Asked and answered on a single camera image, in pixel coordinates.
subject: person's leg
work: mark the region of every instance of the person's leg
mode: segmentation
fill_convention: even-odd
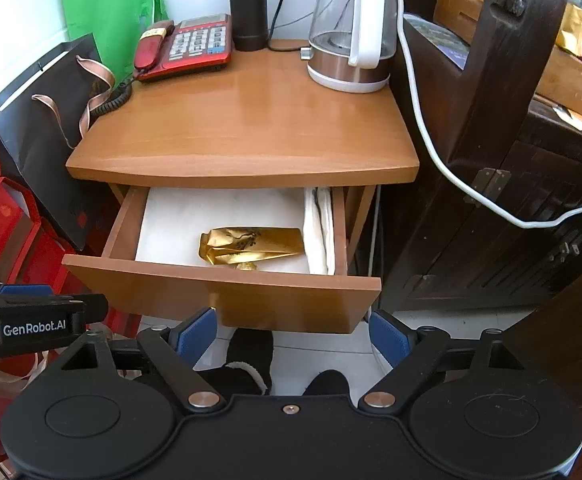
[[[273,333],[238,328],[229,341],[225,365],[198,373],[227,400],[235,394],[268,395],[271,361]]]
[[[349,382],[342,372],[326,370],[311,381],[303,395],[348,395]]]

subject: kettle handle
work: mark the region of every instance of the kettle handle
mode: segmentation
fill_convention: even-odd
[[[377,67],[384,24],[385,0],[354,0],[350,66]]]

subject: black thermos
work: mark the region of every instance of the black thermos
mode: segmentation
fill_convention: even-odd
[[[267,0],[229,0],[236,50],[260,50],[269,36]]]

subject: green cloth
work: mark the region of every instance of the green cloth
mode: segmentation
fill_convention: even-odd
[[[62,0],[69,38],[92,32],[102,62],[120,82],[133,71],[140,35],[166,20],[164,0]]]

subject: red telephone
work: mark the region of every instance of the red telephone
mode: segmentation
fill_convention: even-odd
[[[217,14],[154,23],[140,37],[134,78],[156,80],[201,70],[220,70],[231,59],[231,17]]]

